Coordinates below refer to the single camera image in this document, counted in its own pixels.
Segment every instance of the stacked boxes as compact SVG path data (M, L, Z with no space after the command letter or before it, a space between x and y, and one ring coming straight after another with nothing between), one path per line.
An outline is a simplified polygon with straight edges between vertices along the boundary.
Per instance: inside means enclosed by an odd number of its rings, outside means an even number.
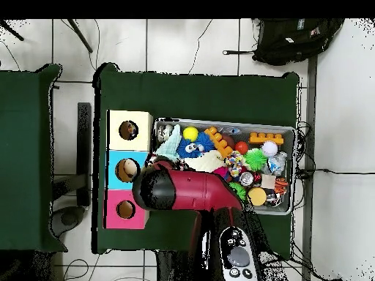
M143 229L149 212L133 198L132 178L149 154L152 116L147 112L107 111L108 184L104 208L107 229Z

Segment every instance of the pink box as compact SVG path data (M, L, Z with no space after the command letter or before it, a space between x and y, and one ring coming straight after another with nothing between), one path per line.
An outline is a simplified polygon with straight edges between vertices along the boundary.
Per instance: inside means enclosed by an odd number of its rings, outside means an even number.
M117 214L117 205L122 201L130 201L135 206L135 213L130 219L123 219ZM108 190L106 228L142 230L148 219L149 212L135 203L131 190Z

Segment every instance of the black backpack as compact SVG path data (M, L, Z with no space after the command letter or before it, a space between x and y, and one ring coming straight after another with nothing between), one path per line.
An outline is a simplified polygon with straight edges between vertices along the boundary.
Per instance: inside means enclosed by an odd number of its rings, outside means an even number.
M282 66L328 49L344 18L259 18L258 47L253 60Z

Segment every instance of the green table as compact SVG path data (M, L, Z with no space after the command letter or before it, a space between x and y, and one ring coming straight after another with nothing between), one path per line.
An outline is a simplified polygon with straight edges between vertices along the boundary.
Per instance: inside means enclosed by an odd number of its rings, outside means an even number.
M167 75L119 72L103 64L94 75L95 118L93 251L189 250L194 211L152 211L144 230L103 229L105 182L105 112L143 110L154 119L172 117L295 127L299 81L295 73L282 78L246 76ZM291 215L260 215L271 248L290 256Z
M49 99L60 71L0 71L0 250L66 251L49 230Z

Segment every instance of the white controller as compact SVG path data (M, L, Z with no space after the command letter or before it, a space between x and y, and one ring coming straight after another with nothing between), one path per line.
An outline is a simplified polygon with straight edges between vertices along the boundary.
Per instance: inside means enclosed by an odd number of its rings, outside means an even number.
M258 281L250 241L241 228L226 228L219 247L225 281Z

